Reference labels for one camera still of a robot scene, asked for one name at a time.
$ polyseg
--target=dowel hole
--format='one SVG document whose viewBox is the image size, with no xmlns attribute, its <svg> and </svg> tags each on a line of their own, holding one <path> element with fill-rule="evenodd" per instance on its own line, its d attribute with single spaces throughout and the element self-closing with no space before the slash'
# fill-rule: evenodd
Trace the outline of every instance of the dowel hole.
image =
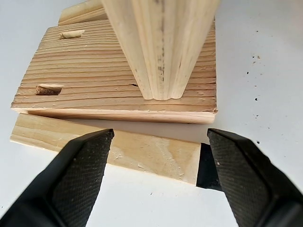
<svg viewBox="0 0 303 227">
<path fill-rule="evenodd" d="M 39 84 L 36 86 L 37 96 L 57 96 L 61 93 L 63 85 Z"/>
<path fill-rule="evenodd" d="M 85 30 L 62 32 L 62 33 L 60 33 L 60 39 L 80 38 L 84 32 L 85 32 Z"/>
</svg>

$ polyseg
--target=textured clamp grip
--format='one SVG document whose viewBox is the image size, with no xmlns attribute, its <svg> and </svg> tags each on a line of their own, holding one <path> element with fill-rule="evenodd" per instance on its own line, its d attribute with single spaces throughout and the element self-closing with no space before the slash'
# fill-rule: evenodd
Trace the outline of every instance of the textured clamp grip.
<svg viewBox="0 0 303 227">
<path fill-rule="evenodd" d="M 209 129 L 208 137 L 240 227 L 303 226 L 303 196 L 251 140 L 217 129 Z"/>
<path fill-rule="evenodd" d="M 85 227 L 104 174 L 113 130 L 68 142 L 0 220 L 0 227 Z"/>
</svg>

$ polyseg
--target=wooden base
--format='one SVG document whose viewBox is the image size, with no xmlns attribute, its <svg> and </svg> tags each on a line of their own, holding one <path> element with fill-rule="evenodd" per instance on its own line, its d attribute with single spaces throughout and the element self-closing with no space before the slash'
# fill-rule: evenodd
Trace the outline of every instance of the wooden base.
<svg viewBox="0 0 303 227">
<path fill-rule="evenodd" d="M 60 38 L 75 30 L 84 33 Z M 50 92 L 37 95 L 37 87 Z M 143 99 L 109 20 L 51 27 L 11 108 L 57 118 L 212 123 L 216 113 L 214 24 L 182 98 L 165 101 Z"/>
<path fill-rule="evenodd" d="M 70 140 L 104 128 L 20 114 L 11 141 L 59 152 Z M 201 144 L 114 130 L 107 163 L 196 184 Z"/>
</svg>

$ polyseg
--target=wooden molding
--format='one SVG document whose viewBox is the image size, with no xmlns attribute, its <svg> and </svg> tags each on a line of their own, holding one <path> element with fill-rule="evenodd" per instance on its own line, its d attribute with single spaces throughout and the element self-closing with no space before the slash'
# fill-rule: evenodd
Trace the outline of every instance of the wooden molding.
<svg viewBox="0 0 303 227">
<path fill-rule="evenodd" d="M 11 141 L 61 151 L 81 135 L 104 128 L 19 114 Z M 107 163 L 196 184 L 201 144 L 114 130 Z"/>
<path fill-rule="evenodd" d="M 62 33 L 70 31 L 81 36 L 61 39 Z M 138 85 L 109 20 L 51 27 L 11 107 L 56 118 L 212 123 L 216 113 L 214 24 L 182 98 L 145 100 Z"/>
<path fill-rule="evenodd" d="M 181 98 L 220 0 L 103 0 L 145 99 Z"/>
<path fill-rule="evenodd" d="M 104 19 L 107 19 L 107 15 L 101 0 L 89 0 L 64 9 L 58 26 Z"/>
</svg>

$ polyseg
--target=white surface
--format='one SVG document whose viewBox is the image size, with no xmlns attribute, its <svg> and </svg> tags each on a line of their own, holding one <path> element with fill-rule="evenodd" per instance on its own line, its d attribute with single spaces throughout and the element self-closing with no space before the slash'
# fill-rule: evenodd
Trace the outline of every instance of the white surface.
<svg viewBox="0 0 303 227">
<path fill-rule="evenodd" d="M 56 25 L 63 8 L 80 1 L 0 1 L 0 216 L 55 156 L 9 142 L 17 117 L 9 107 L 45 30 Z M 84 122 L 204 142 L 208 127 L 233 131 L 259 141 L 303 191 L 302 10 L 301 0 L 222 0 L 213 125 Z M 88 226 L 237 225 L 220 192 L 107 166 Z"/>
</svg>

